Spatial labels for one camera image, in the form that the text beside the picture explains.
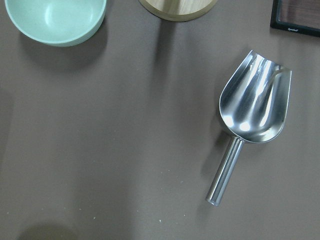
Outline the mint green bowl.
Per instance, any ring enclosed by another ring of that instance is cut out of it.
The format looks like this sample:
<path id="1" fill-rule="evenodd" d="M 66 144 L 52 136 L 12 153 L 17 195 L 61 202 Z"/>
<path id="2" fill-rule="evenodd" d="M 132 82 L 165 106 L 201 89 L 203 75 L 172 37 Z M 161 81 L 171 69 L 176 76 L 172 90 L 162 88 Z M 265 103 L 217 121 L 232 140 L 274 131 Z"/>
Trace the mint green bowl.
<path id="1" fill-rule="evenodd" d="M 71 47 L 100 28 L 106 0 L 6 0 L 15 27 L 28 38 L 54 47 Z"/>

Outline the wooden cup tree stand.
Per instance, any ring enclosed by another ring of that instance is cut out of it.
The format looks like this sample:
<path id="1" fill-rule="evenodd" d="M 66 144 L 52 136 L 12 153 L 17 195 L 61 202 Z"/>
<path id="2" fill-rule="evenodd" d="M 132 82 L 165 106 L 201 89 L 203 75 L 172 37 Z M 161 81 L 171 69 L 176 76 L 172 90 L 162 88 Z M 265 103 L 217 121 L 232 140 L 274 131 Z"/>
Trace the wooden cup tree stand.
<path id="1" fill-rule="evenodd" d="M 151 14 L 168 21 L 187 22 L 208 13 L 217 0 L 140 0 Z"/>

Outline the black framed tray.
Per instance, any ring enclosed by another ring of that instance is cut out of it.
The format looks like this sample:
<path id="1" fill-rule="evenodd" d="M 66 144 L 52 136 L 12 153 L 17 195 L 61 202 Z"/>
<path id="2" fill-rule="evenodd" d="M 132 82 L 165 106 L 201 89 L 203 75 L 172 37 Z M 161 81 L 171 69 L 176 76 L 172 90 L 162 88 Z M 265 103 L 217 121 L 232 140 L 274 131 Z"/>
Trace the black framed tray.
<path id="1" fill-rule="evenodd" d="M 319 0 L 274 0 L 270 27 L 291 33 L 320 36 Z"/>

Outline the steel ice scoop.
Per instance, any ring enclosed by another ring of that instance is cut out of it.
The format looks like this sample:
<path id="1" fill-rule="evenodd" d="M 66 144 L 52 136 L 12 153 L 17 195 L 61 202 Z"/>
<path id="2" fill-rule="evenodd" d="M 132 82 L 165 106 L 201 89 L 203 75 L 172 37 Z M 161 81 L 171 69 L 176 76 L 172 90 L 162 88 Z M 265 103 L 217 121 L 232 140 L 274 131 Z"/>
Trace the steel ice scoop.
<path id="1" fill-rule="evenodd" d="M 223 88 L 218 112 L 230 141 L 206 196 L 217 207 L 243 145 L 263 144 L 283 130 L 292 71 L 251 50 Z"/>

